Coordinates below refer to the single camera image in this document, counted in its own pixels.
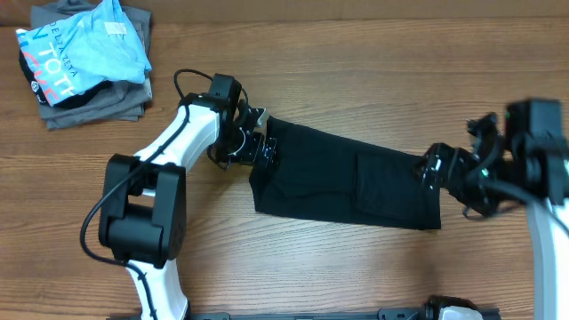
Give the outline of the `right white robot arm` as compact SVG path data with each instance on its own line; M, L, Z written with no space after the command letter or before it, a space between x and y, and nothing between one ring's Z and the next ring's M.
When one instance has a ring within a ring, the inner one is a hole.
M435 143L416 172L431 190L444 188L482 220L503 202L525 207L533 245L536 319L568 317L568 141L558 116L508 113L500 133L490 113L467 123L471 151Z

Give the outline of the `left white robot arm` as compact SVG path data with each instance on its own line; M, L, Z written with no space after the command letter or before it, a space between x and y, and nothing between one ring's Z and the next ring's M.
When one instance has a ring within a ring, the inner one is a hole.
M140 299L142 319L188 319L177 268L187 228L186 178L202 154L212 161L270 167L276 141L262 129L265 108L238 97L190 93L177 116L150 145L132 156L113 155L107 164L99 241L126 268Z

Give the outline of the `black t-shirt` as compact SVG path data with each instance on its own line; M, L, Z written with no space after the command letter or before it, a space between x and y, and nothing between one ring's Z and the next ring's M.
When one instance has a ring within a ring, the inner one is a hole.
M440 193L421 184L421 160L271 117L276 164L249 182L257 212L390 228L439 229Z

